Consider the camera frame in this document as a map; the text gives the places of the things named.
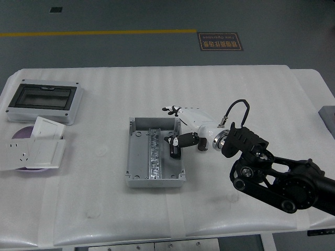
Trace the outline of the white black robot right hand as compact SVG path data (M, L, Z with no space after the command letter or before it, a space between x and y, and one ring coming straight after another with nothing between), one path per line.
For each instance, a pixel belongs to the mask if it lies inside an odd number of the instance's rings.
M210 115L199 108L182 108L179 106L167 106L162 108L169 115L175 115L178 119L196 132L200 138L207 140L207 146L212 146L219 150L218 142L222 128L218 128L219 122L215 121Z

